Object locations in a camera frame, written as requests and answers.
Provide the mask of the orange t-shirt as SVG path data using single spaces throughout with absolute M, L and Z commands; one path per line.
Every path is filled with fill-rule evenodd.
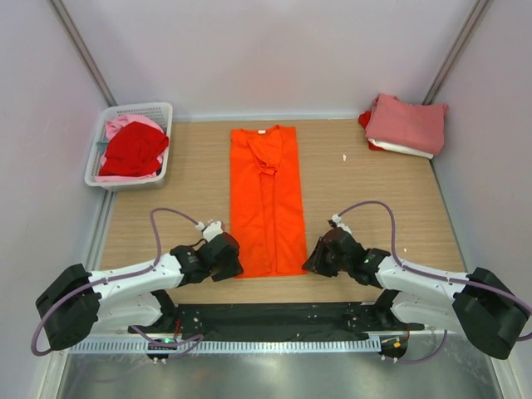
M 296 128 L 233 130 L 229 178 L 229 227 L 240 246 L 241 277 L 304 274 L 308 252 Z

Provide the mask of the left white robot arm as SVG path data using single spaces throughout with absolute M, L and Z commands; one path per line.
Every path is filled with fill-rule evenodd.
M 37 298 L 53 351 L 75 346 L 99 330 L 153 327 L 171 330 L 176 312 L 163 292 L 206 278 L 220 281 L 243 273 L 240 246 L 228 233 L 206 239 L 199 249 L 178 245 L 159 258 L 125 268 L 88 272 L 82 264 L 66 268 Z

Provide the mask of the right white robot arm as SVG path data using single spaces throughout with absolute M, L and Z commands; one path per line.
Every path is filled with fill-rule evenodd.
M 434 327 L 460 334 L 484 354 L 505 360 L 530 310 L 490 271 L 452 273 L 397 260 L 383 249 L 365 249 L 340 227 L 319 238 L 303 270 L 381 289 L 376 302 L 349 323 L 356 333 Z

